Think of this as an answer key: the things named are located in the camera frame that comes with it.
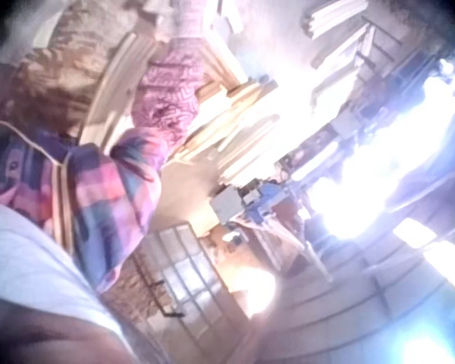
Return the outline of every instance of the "plaid shirt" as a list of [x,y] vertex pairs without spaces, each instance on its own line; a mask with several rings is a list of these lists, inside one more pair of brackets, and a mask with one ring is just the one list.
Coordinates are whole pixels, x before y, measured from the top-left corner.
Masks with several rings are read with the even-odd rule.
[[[160,197],[158,171],[197,115],[199,43],[174,39],[169,53],[150,65],[133,104],[135,128],[110,155],[95,145],[65,147],[42,138],[44,149],[65,149],[68,155],[74,258],[97,290],[118,279],[122,263],[146,234]],[[52,162],[18,136],[0,143],[0,203],[52,234]]]

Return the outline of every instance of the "shirt sleeve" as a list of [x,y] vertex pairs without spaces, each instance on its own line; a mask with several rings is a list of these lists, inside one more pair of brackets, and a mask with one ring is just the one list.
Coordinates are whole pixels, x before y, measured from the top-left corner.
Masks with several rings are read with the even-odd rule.
[[197,115],[198,45],[198,39],[175,39],[169,53],[151,65],[133,105],[135,128],[110,155],[81,146],[70,161],[75,257],[99,291],[113,285],[145,236],[160,197],[158,171]]

